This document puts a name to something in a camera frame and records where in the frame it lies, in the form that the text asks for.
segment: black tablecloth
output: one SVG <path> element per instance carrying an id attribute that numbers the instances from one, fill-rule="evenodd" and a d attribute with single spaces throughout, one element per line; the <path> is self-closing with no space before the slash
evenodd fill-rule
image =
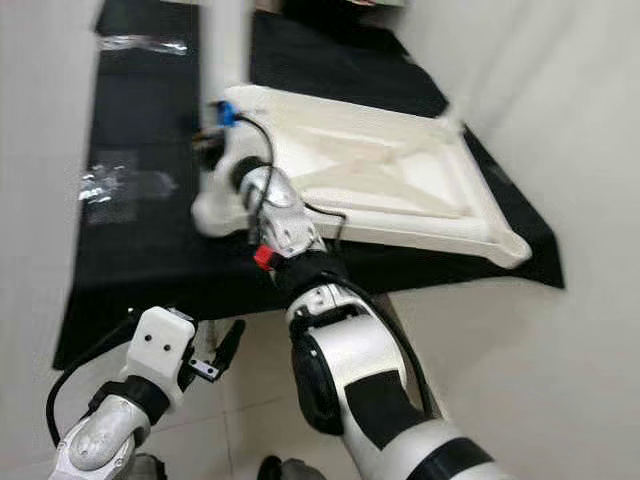
<path id="1" fill-rule="evenodd" d="M 88 167 L 114 155 L 134 159 L 129 170 L 163 172 L 177 188 L 168 197 L 134 195 L 83 206 L 55 368 L 64 368 L 121 322 L 129 307 L 171 305 L 198 319 L 215 319 L 285 306 L 268 275 L 254 265 L 246 234 L 209 239 L 192 224 L 190 206 L 198 188 L 190 151 L 198 127 L 198 7 L 107 0 L 96 31 L 186 42 L 185 56 L 100 53 L 88 159 Z M 363 27 L 336 39 L 267 13 L 254 19 L 251 78 L 283 90 L 430 117 L 447 103 L 390 32 Z M 465 138 L 512 228 L 531 245 L 532 259 L 504 270 L 479 257 L 345 242 L 354 281 L 372 293 L 497 276 L 563 287 L 553 232 L 473 134 Z"/>

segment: white tray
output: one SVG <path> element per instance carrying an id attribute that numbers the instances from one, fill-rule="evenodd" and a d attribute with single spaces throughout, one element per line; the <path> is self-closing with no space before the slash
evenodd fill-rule
<path id="1" fill-rule="evenodd" d="M 504 268 L 531 256 L 529 245 L 500 211 L 461 133 L 443 119 L 254 85 L 229 88 L 226 98 L 267 128 L 276 165 L 306 201 L 348 215 L 344 239 L 482 256 Z M 337 166 L 343 171 L 330 175 Z M 203 178 L 205 191 L 194 204 L 200 230 L 218 235 L 243 228 L 246 219 L 239 208 L 232 208 L 233 225 L 220 228 L 219 209 L 206 205 L 221 198 L 206 195 L 214 183 Z M 399 184 L 406 184 L 408 193 L 399 193 Z M 372 185 L 379 185 L 379 191 Z M 388 194 L 394 185 L 395 194 Z M 310 214 L 324 237 L 335 234 L 335 218 Z"/>

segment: white casing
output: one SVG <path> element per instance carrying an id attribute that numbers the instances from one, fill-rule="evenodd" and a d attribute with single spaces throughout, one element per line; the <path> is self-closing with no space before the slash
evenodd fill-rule
<path id="1" fill-rule="evenodd" d="M 406 480 L 431 452 L 462 436 L 446 420 L 431 420 L 411 427 L 384 447 L 372 480 Z"/>
<path id="2" fill-rule="evenodd" d="M 146 310 L 131 340 L 121 377 L 137 375 L 154 383 L 169 398 L 169 411 L 175 410 L 182 405 L 183 393 L 178 387 L 182 356 L 195 334 L 191 322 L 164 308 Z"/>
<path id="3" fill-rule="evenodd" d="M 375 317 L 361 315 L 309 331 L 327 362 L 342 412 L 342 439 L 365 479 L 374 478 L 380 450 L 362 432 L 351 414 L 345 387 L 362 378 L 397 370 L 402 385 L 406 371 L 395 340 Z"/>

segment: tiled floor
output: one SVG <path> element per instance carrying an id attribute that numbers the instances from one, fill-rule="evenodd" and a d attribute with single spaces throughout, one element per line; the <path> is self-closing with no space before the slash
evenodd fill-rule
<path id="1" fill-rule="evenodd" d="M 269 454 L 300 458 L 328 479 L 360 478 L 342 442 L 312 430 L 300 412 L 283 312 L 245 318 L 246 333 L 223 380 L 196 380 L 184 408 L 154 427 L 140 452 L 161 458 L 169 479 L 255 479 Z M 37 480 L 49 473 L 44 462 L 0 472 L 0 478 Z"/>

